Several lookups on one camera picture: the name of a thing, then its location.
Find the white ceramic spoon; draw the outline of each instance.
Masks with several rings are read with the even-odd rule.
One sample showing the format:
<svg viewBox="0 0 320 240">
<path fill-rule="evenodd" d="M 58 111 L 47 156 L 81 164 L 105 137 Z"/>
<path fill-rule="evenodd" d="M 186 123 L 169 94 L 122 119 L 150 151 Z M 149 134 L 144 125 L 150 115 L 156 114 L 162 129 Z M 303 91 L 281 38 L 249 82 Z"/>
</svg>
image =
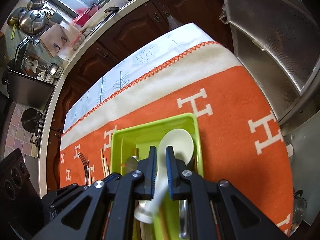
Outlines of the white ceramic spoon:
<svg viewBox="0 0 320 240">
<path fill-rule="evenodd" d="M 183 160 L 186 165 L 190 162 L 193 155 L 193 140 L 186 130 L 174 129 L 162 138 L 157 150 L 158 172 L 156 175 L 153 199 L 142 203 L 139 202 L 139 206 L 134 212 L 134 217 L 143 223 L 153 223 L 153 217 L 156 215 L 168 190 L 168 176 L 165 157 L 168 146 L 173 147 L 174 156 L 179 160 Z"/>
</svg>

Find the table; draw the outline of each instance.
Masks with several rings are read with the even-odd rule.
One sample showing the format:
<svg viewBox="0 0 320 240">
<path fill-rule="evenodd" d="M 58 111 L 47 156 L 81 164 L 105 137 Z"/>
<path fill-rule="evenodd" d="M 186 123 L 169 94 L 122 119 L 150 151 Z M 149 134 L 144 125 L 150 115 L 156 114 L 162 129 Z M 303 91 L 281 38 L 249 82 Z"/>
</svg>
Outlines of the table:
<svg viewBox="0 0 320 240">
<path fill-rule="evenodd" d="M 110 163 L 119 129 L 192 112 L 204 177 L 228 179 L 288 234 L 292 175 L 276 118 L 237 58 L 194 24 L 145 45 L 95 83 L 67 114 L 60 185 L 84 183 L 78 152 L 102 179 L 100 148 Z"/>
</svg>

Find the green handle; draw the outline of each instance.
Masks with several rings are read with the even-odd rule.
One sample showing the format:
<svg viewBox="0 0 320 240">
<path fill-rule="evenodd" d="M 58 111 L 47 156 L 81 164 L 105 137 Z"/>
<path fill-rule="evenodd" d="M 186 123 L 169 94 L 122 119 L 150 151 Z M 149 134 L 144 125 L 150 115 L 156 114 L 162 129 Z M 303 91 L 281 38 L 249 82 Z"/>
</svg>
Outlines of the green handle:
<svg viewBox="0 0 320 240">
<path fill-rule="evenodd" d="M 13 29 L 12 29 L 12 33 L 11 33 L 11 39 L 13 40 L 14 39 L 14 33 L 16 32 L 16 28 L 17 28 L 17 24 L 15 23 L 13 25 Z"/>
</svg>

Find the pot lid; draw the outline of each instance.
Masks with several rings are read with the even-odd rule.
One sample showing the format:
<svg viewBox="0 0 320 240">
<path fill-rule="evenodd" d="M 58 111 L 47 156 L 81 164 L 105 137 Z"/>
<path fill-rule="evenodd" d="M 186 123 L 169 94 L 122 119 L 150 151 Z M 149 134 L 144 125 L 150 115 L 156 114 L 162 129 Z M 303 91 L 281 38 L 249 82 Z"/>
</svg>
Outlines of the pot lid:
<svg viewBox="0 0 320 240">
<path fill-rule="evenodd" d="M 44 18 L 44 13 L 43 12 L 40 12 L 38 10 L 33 10 L 31 11 L 30 13 L 30 19 L 33 21 L 33 22 L 42 22 L 43 21 L 43 18 Z"/>
</svg>

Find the metal spoon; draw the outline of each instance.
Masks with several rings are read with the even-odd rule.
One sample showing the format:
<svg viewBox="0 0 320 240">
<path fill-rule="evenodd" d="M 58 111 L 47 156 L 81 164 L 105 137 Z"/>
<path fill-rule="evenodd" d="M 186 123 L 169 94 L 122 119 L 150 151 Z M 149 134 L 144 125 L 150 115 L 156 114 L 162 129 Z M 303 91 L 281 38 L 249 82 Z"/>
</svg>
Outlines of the metal spoon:
<svg viewBox="0 0 320 240">
<path fill-rule="evenodd" d="M 187 170 L 194 170 L 194 157 L 192 156 L 187 165 Z M 179 237 L 181 239 L 190 239 L 190 226 L 188 219 L 188 200 L 179 200 Z"/>
</svg>

